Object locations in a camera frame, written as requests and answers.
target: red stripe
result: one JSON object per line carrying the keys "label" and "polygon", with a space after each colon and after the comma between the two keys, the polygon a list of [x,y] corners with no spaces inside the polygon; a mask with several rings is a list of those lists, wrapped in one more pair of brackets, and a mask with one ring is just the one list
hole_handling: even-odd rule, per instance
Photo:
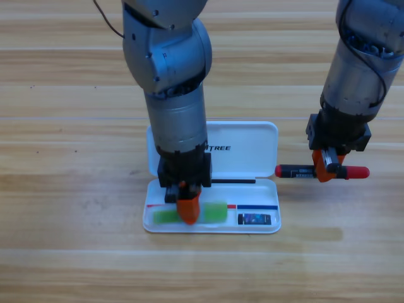
{"label": "red stripe", "polygon": [[[149,205],[147,205],[147,207],[167,206],[167,205],[169,205],[169,204],[149,204]],[[237,209],[237,205],[229,204],[229,205],[227,205],[227,208],[229,210],[235,210],[235,209]]]}

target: open case lid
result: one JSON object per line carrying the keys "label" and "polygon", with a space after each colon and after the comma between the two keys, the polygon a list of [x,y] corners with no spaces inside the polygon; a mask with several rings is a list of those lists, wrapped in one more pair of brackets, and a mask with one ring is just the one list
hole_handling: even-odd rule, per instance
{"label": "open case lid", "polygon": [[[255,179],[275,173],[278,128],[273,123],[208,121],[207,128],[212,179]],[[146,135],[149,171],[157,176],[160,155],[150,126]]]}

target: blue stripe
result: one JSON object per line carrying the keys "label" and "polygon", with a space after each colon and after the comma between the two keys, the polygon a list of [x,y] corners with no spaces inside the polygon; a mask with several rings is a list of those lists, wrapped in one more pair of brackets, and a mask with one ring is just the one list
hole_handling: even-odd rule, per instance
{"label": "blue stripe", "polygon": [[278,210],[277,205],[237,205],[238,210]]}

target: black strip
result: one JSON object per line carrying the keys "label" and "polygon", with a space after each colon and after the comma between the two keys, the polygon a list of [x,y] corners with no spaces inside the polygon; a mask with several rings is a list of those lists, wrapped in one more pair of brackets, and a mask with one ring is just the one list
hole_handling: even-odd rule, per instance
{"label": "black strip", "polygon": [[222,183],[222,184],[255,184],[256,180],[254,179],[212,179],[213,183]]}

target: red marker cap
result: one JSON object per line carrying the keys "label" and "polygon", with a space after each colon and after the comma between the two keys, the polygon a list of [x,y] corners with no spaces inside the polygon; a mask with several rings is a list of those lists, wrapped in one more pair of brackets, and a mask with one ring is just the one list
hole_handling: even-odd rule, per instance
{"label": "red marker cap", "polygon": [[366,179],[371,174],[367,167],[362,166],[347,166],[347,177],[348,179]]}

